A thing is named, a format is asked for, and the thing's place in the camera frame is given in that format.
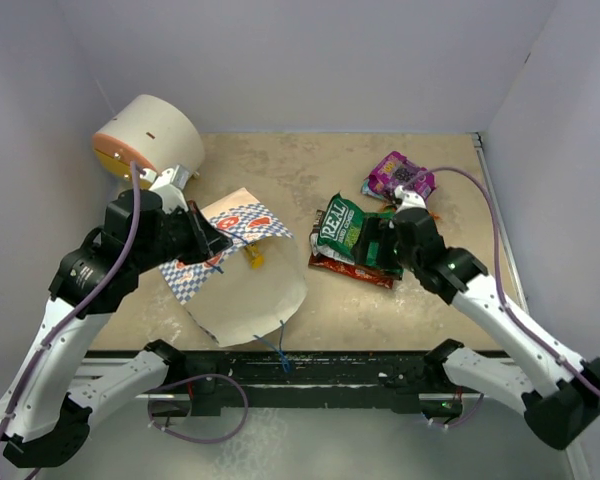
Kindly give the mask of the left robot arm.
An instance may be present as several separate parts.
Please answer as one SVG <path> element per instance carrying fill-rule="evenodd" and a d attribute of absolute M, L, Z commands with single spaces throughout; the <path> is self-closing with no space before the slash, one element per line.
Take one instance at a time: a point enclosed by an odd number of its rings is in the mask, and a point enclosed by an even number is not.
<path fill-rule="evenodd" d="M 70 384 L 143 273 L 171 261 L 202 264 L 232 245 L 195 203 L 178 200 L 167 209 L 159 194 L 143 189 L 110 202 L 103 224 L 61 260 L 36 337 L 0 399 L 0 455 L 19 469 L 58 467 L 98 423 L 137 395 L 181 388 L 186 357 L 163 340 L 97 380 Z"/>

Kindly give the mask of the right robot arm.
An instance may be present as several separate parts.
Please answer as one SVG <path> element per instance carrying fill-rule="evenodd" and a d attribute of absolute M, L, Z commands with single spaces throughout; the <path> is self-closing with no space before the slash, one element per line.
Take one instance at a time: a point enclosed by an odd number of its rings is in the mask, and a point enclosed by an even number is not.
<path fill-rule="evenodd" d="M 486 266 L 446 246 L 429 212 L 372 216 L 353 247 L 357 260 L 410 271 L 428 292 L 480 326 L 512 359 L 505 365 L 457 342 L 433 351 L 426 383 L 483 393 L 519 413 L 544 444 L 564 450 L 600 416 L 600 358 L 587 360 L 553 338 L 498 289 Z"/>

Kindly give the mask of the yellow snack packet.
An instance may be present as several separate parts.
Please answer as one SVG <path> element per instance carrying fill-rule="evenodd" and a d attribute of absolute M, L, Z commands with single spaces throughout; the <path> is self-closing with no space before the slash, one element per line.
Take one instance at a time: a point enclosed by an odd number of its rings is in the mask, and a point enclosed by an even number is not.
<path fill-rule="evenodd" d="M 263 266 L 264 256 L 256 243 L 247 244 L 244 251 L 252 269 L 259 269 Z"/>

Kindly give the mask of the orange snack packet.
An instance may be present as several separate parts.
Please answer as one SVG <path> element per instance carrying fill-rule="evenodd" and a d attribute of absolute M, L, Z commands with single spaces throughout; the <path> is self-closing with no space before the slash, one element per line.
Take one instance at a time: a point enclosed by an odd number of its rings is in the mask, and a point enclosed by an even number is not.
<path fill-rule="evenodd" d="M 395 212 L 397 211 L 397 206 L 396 206 L 396 205 L 394 205 L 394 204 L 385 204 L 385 205 L 384 205 L 384 206 L 383 206 L 383 207 L 380 209 L 380 211 L 381 211 L 381 212 L 383 212 L 383 213 L 387 213 L 387 212 L 392 212 L 392 213 L 395 213 Z M 436 214 L 436 213 L 434 213 L 434 212 L 432 212 L 432 211 L 430 211 L 430 212 L 429 212 L 429 214 L 430 214 L 430 215 L 433 217 L 433 219 L 434 219 L 434 220 L 436 220 L 436 221 L 438 221 L 438 220 L 440 220 L 440 219 L 441 219 L 441 217 L 440 217 L 438 214 Z"/>

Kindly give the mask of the dark brown snack packet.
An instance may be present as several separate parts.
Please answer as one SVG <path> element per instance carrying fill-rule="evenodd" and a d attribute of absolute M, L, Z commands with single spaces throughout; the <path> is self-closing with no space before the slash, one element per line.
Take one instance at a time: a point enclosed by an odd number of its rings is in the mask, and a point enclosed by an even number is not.
<path fill-rule="evenodd" d="M 309 235 L 309 242 L 312 251 L 317 250 L 317 240 L 325 214 L 326 212 L 324 210 L 317 210 L 315 213 L 312 229 Z"/>

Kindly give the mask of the red chips bag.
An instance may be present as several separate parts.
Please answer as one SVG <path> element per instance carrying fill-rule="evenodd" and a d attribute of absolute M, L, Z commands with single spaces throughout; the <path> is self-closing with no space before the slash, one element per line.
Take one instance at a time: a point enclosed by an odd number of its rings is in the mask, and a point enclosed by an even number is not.
<path fill-rule="evenodd" d="M 343 263 L 321 254 L 311 255 L 308 260 L 308 266 L 327 270 L 389 290 L 393 288 L 395 282 L 395 279 L 392 276 L 386 275 L 385 273 L 365 270 L 359 266 Z"/>

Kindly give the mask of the green Real chips bag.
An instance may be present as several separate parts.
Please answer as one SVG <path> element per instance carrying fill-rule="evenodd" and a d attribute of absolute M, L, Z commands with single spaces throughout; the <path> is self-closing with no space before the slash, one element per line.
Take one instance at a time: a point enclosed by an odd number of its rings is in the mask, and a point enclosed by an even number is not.
<path fill-rule="evenodd" d="M 360 266 L 355 263 L 352 255 L 352 247 L 358 239 L 364 217 L 368 214 L 383 212 L 366 212 L 340 194 L 336 194 L 330 199 L 325 212 L 315 252 L 366 270 L 380 271 L 395 279 L 402 278 L 402 269 L 385 271 Z"/>

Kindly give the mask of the teal snack packet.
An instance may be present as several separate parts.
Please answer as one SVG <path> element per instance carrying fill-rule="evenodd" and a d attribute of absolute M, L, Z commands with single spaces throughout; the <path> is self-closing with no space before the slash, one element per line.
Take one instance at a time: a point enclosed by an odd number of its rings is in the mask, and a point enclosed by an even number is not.
<path fill-rule="evenodd" d="M 361 186 L 361 193 L 363 195 L 378 199 L 378 200 L 384 200 L 385 197 L 382 194 L 378 194 L 376 192 L 374 192 L 371 187 L 369 186 L 369 179 L 365 179 L 362 183 Z"/>

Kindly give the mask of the checkered paper bag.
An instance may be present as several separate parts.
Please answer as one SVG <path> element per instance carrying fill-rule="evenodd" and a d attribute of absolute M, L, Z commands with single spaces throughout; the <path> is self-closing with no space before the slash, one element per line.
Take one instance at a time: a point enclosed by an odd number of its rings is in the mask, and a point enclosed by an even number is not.
<path fill-rule="evenodd" d="M 219 348 L 244 345 L 282 328 L 308 291 L 292 232 L 245 188 L 202 213 L 233 246 L 203 263 L 160 265 L 176 300 Z M 252 269 L 245 255 L 250 243 L 264 256 L 259 269 Z"/>

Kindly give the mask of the purple snack packet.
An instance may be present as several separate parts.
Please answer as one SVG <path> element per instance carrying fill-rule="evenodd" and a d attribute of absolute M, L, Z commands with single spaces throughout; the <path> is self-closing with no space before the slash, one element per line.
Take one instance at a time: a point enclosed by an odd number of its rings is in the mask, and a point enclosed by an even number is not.
<path fill-rule="evenodd" d="M 425 171 L 405 155 L 392 151 L 371 170 L 367 179 L 371 189 L 385 198 L 390 198 L 397 186 L 403 186 L 427 199 L 436 189 L 435 176 L 427 174 L 411 183 L 414 177 Z"/>

